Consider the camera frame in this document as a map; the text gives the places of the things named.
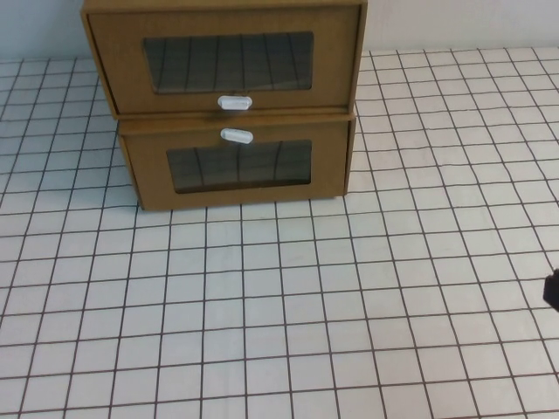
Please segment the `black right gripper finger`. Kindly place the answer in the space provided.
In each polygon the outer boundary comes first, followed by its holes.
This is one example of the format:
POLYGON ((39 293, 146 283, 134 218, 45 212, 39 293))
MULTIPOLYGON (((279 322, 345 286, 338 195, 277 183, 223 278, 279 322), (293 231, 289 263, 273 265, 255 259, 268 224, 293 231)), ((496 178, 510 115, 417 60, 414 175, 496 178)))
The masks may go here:
POLYGON ((543 300, 552 308, 559 308, 559 270, 555 269, 544 279, 543 300))

